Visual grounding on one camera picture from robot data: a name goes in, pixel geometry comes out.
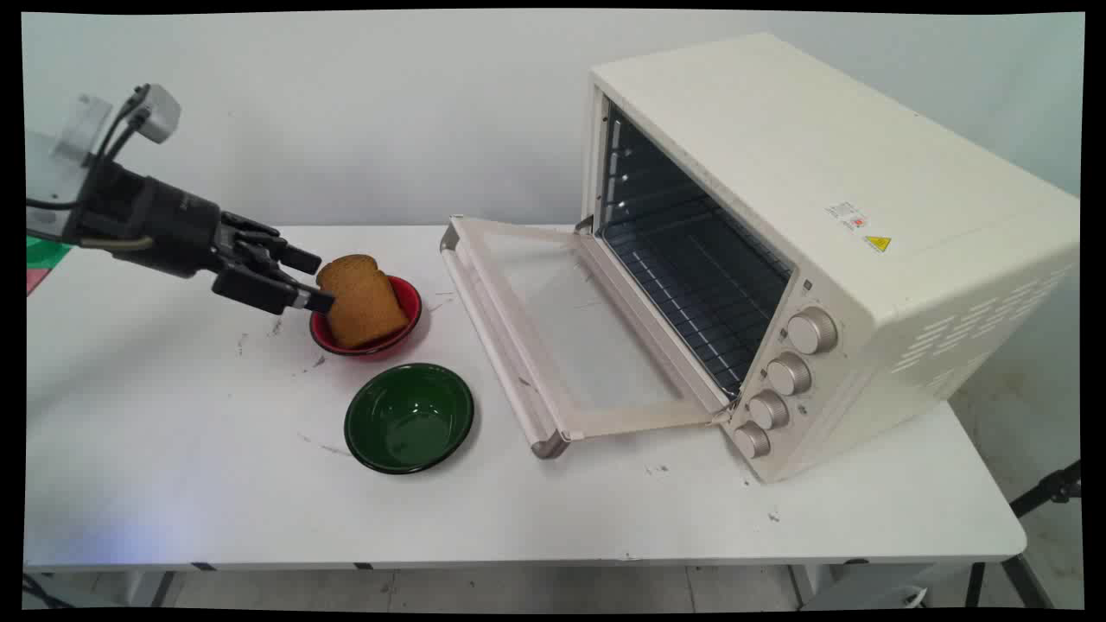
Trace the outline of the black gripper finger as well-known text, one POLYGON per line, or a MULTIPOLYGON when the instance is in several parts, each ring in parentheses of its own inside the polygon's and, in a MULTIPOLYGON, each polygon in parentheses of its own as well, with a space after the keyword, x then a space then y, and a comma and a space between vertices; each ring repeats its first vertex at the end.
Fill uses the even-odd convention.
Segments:
POLYGON ((280 265, 280 271, 260 273, 249 265, 226 257, 221 249, 216 251, 216 257, 219 267, 211 287, 213 294, 260 308, 273 315, 283 314, 285 308, 307 308, 317 314, 328 314, 335 303, 335 296, 301 283, 285 273, 282 270, 285 265, 280 265))
POLYGON ((321 259, 289 243, 280 231, 236 212, 221 212, 221 253, 260 273, 280 271, 280 265, 315 274, 321 259))

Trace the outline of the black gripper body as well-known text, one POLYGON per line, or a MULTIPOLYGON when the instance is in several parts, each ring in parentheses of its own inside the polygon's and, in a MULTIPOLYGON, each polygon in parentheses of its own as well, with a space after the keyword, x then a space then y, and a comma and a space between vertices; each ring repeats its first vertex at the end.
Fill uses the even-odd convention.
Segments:
POLYGON ((178 278, 249 273, 232 224, 216 203, 111 162, 90 168, 63 240, 178 278))

